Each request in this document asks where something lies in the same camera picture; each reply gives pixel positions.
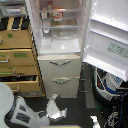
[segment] bottle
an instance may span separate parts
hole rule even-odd
[[[47,2],[47,6],[48,6],[48,11],[52,11],[53,10],[53,1],[52,0],[49,0]]]

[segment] open refrigerator door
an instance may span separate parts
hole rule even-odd
[[[83,62],[128,80],[128,1],[93,0]]]

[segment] white drawer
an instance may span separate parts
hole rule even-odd
[[[76,98],[78,92],[79,78],[44,79],[47,98],[52,94],[60,94],[61,98]]]
[[[38,57],[43,78],[79,77],[81,59],[78,55],[46,55]]]

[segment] dark floor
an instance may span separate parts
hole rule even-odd
[[[84,81],[80,81],[80,86],[83,86],[84,84]],[[91,100],[92,102],[94,102],[91,95],[89,96],[85,93],[82,93],[81,91],[78,91],[78,97],[76,99],[59,99],[57,101],[58,107],[60,109],[67,108],[67,116],[60,121],[51,122],[51,125],[79,125],[81,126],[81,128],[93,128],[93,122],[90,116],[95,115],[98,117],[101,128],[103,128],[106,119],[102,116],[100,110],[96,109],[91,104]],[[48,102],[45,97],[25,98],[25,101],[27,105],[36,112],[46,110],[46,105]],[[6,121],[6,123],[10,128],[26,128],[24,126],[11,124],[9,121]]]

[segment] wooden cabinet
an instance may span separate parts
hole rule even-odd
[[[0,49],[31,48],[28,30],[0,31]]]
[[[44,96],[30,28],[12,31],[10,28],[13,19],[9,18],[7,30],[0,31],[0,81],[6,83],[15,93]],[[36,80],[18,79],[17,81],[17,78],[22,76],[36,76]]]
[[[40,91],[39,77],[34,81],[4,82],[13,92],[38,92]]]
[[[0,66],[34,65],[31,49],[0,50]]]

